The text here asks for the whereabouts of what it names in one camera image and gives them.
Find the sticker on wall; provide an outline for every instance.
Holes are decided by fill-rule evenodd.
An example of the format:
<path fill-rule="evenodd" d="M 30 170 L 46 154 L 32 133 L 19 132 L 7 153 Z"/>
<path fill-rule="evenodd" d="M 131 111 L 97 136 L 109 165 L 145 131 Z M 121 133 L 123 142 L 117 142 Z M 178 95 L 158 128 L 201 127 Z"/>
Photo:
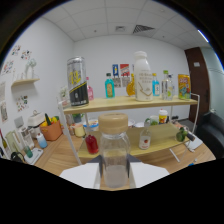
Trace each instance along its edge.
<path fill-rule="evenodd" d="M 16 99 L 16 105 L 17 105 L 17 111 L 23 111 L 27 108 L 29 108 L 28 105 L 28 96 L 21 96 Z"/>
<path fill-rule="evenodd" d="M 23 51 L 23 52 L 22 52 L 22 55 L 21 55 L 21 58 L 22 58 L 23 60 L 29 60 L 31 54 L 32 54 L 31 51 L 28 51 L 28 50 Z"/>
<path fill-rule="evenodd" d="M 12 55 L 17 56 L 20 49 L 21 49 L 21 45 L 14 46 L 14 48 L 12 49 Z"/>
<path fill-rule="evenodd" d="M 0 83 L 0 102 L 5 100 L 5 82 Z"/>
<path fill-rule="evenodd" d="M 6 110 L 6 102 L 2 102 L 0 105 L 1 108 L 1 117 L 2 117 L 2 123 L 5 123 L 8 120 L 8 114 Z"/>
<path fill-rule="evenodd" d="M 130 77 L 122 77 L 122 86 L 123 87 L 127 87 L 129 82 L 130 82 Z"/>
<path fill-rule="evenodd" d="M 112 65 L 112 68 L 113 68 L 113 76 L 119 77 L 118 64 Z"/>
<path fill-rule="evenodd" d="M 130 76 L 129 64 L 120 64 L 121 76 Z"/>
<path fill-rule="evenodd" d="M 12 72 L 14 61 L 7 61 L 2 68 L 2 75 L 8 74 Z"/>
<path fill-rule="evenodd" d="M 114 81 L 114 88 L 120 88 L 121 87 L 121 78 L 113 78 Z"/>

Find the blue bottle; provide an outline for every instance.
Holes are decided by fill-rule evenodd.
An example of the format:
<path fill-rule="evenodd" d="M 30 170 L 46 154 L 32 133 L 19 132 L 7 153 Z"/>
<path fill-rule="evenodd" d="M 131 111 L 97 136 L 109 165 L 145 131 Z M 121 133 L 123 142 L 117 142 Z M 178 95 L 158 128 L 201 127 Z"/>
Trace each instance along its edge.
<path fill-rule="evenodd" d="M 156 73 L 152 73 L 153 81 L 152 81 L 152 92 L 153 96 L 160 95 L 159 81 L 157 80 Z"/>
<path fill-rule="evenodd" d="M 114 98 L 114 81 L 111 79 L 111 73 L 107 73 L 107 80 L 105 81 L 105 91 L 107 98 Z"/>

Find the air vent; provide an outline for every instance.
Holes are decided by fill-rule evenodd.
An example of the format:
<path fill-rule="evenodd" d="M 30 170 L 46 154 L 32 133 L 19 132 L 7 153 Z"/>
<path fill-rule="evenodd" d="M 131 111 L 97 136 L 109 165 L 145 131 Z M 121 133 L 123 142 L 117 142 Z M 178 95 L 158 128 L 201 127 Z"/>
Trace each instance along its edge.
<path fill-rule="evenodd" d="M 154 28 L 148 27 L 148 26 L 142 26 L 142 25 L 136 25 L 133 33 L 139 33 L 143 31 L 153 30 Z"/>
<path fill-rule="evenodd" d="M 125 31 L 125 26 L 116 26 L 115 31 L 123 32 Z"/>

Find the ceiling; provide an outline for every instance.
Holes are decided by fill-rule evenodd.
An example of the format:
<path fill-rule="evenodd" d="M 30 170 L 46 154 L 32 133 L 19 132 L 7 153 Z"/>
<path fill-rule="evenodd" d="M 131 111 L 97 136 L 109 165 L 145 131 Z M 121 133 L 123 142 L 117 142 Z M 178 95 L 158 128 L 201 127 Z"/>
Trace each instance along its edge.
<path fill-rule="evenodd" d="M 72 40 L 107 35 L 137 35 L 168 42 L 183 50 L 210 47 L 196 27 L 172 9 L 152 0 L 73 0 L 42 16 Z M 133 34 L 136 25 L 154 29 Z M 116 31 L 124 26 L 124 31 Z"/>

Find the black can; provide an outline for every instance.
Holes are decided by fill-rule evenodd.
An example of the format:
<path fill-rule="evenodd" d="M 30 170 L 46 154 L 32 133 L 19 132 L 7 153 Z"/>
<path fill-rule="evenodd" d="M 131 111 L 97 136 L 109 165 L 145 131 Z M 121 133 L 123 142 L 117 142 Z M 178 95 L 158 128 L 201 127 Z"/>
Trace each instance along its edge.
<path fill-rule="evenodd" d="M 71 58 L 67 62 L 68 89 L 71 106 L 85 106 L 89 104 L 85 59 Z"/>

